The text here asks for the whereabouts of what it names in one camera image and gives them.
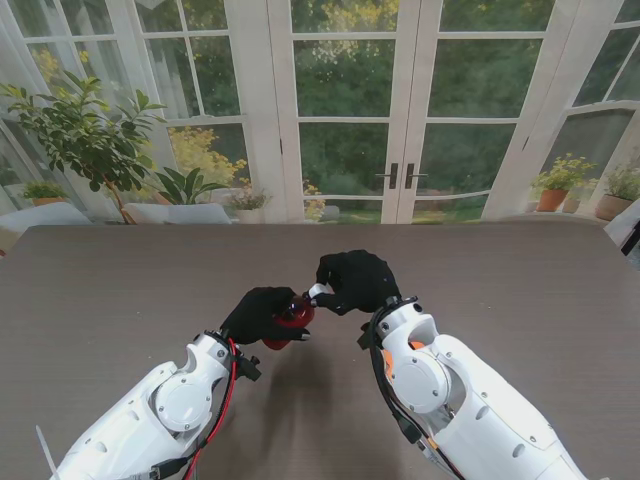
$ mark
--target plant pot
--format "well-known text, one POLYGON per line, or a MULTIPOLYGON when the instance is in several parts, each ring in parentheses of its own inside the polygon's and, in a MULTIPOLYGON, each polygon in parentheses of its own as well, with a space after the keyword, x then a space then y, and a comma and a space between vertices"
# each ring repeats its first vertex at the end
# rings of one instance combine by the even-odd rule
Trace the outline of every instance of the plant pot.
POLYGON ((617 215, 624 212, 633 202, 624 198, 604 195, 596 207, 596 217, 601 220, 613 220, 617 215))
POLYGON ((576 213, 579 206, 580 200, 578 200, 577 198, 567 198, 564 201, 564 205, 562 206, 562 211, 564 213, 576 213))
POLYGON ((236 210, 236 215, 240 223, 254 224, 262 223, 260 218, 260 209, 257 210, 236 210))
POLYGON ((50 203, 66 202, 66 200, 62 197, 32 198, 31 201, 36 207, 41 207, 42 205, 49 205, 50 203))
POLYGON ((538 202, 538 212, 555 212, 569 193, 568 190, 543 190, 538 202))

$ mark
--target white pot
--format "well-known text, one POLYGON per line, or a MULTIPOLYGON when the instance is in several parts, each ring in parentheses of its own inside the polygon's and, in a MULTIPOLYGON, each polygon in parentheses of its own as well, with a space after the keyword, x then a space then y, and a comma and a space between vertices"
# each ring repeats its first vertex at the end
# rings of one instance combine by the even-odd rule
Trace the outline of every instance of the white pot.
POLYGON ((253 224, 262 223, 260 209, 257 210, 236 210, 236 215, 240 223, 253 224))

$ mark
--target wire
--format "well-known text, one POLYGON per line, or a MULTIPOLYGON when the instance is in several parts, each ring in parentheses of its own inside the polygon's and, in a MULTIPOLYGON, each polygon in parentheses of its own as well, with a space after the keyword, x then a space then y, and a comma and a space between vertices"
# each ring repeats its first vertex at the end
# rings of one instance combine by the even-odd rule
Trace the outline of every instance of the wire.
POLYGON ((218 414, 218 418, 216 418, 215 423, 211 427, 211 432, 207 435, 206 439, 198 445, 196 450, 191 454, 193 460, 187 469, 187 473, 185 473, 182 480, 189 480, 195 469, 196 463, 198 462, 198 458, 200 458, 200 454, 202 453, 202 449, 213 440, 213 437, 216 436, 220 427, 222 426, 222 421, 224 420, 225 415, 227 414, 227 410, 229 409, 229 404, 231 403, 231 396, 233 395, 233 387, 236 383, 236 346, 233 342, 232 338, 228 339, 229 348, 231 350, 231 376, 229 377, 229 383, 227 384, 227 389, 224 392, 224 399, 222 401, 222 405, 220 407, 220 413, 218 414))

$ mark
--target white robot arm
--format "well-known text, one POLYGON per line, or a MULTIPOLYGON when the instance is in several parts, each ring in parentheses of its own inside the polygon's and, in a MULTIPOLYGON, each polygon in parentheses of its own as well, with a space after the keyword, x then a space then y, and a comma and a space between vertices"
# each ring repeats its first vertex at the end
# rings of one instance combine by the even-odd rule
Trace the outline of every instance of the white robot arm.
POLYGON ((151 370, 71 447, 52 480, 161 480, 193 458, 212 419, 214 388, 236 377, 256 380, 259 362, 205 332, 187 345, 184 367, 167 362, 151 370))
POLYGON ((438 334, 417 298, 387 304, 363 338, 387 404, 425 457, 459 480, 587 480, 542 414, 465 344, 438 334))

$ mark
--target table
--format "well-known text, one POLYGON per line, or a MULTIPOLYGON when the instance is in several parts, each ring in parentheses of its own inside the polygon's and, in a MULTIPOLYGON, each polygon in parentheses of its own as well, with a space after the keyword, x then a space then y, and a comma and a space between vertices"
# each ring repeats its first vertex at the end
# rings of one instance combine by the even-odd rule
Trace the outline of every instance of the table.
MULTIPOLYGON (((320 255, 355 248, 538 406, 590 479, 637 479, 640 276, 600 228, 544 222, 31 229, 0 263, 3 477, 48 478, 36 424, 59 462, 247 290, 302 291, 320 255)), ((312 341, 248 347, 263 376, 238 382, 199 478, 443 479, 379 397, 367 320, 319 311, 312 341)))

